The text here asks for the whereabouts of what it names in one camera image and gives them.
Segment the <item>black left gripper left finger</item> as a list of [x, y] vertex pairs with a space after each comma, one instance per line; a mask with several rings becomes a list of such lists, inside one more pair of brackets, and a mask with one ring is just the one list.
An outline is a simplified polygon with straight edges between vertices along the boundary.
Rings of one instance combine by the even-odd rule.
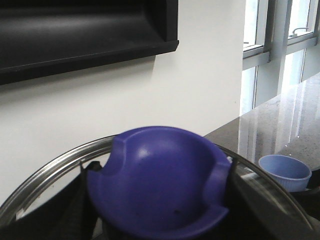
[[98, 171], [98, 161], [80, 168], [80, 174], [54, 197], [28, 215], [0, 229], [2, 240], [90, 240], [98, 214], [87, 192], [87, 173]]

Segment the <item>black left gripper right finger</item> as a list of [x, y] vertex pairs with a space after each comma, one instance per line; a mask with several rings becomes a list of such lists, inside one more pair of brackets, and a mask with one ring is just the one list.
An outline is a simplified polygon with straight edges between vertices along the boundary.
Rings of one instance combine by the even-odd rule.
[[306, 240], [308, 226], [270, 203], [236, 174], [232, 161], [224, 203], [229, 214], [222, 221], [223, 240]]

